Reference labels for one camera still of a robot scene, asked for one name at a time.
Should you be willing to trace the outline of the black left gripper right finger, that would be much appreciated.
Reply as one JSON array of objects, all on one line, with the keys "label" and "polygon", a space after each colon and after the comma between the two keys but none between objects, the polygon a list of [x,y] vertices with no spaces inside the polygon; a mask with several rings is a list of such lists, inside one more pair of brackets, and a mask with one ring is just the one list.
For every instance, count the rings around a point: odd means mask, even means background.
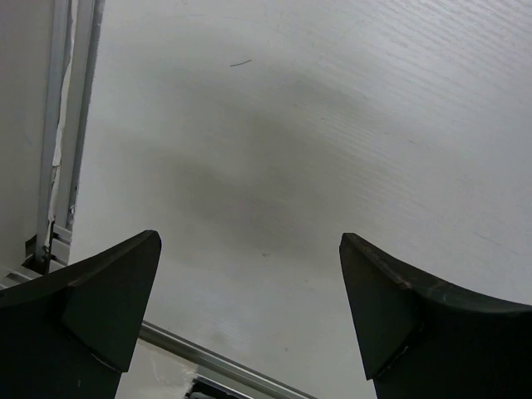
[{"label": "black left gripper right finger", "polygon": [[449,283],[353,233],[339,255],[378,397],[530,397],[530,306]]}]

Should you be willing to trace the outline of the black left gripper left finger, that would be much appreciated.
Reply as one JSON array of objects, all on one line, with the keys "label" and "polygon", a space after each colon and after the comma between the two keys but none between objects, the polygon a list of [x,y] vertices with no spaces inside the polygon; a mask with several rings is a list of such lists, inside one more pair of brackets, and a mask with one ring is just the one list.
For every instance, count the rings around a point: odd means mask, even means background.
[{"label": "black left gripper left finger", "polygon": [[161,238],[146,230],[1,292],[3,398],[113,398],[128,372]]}]

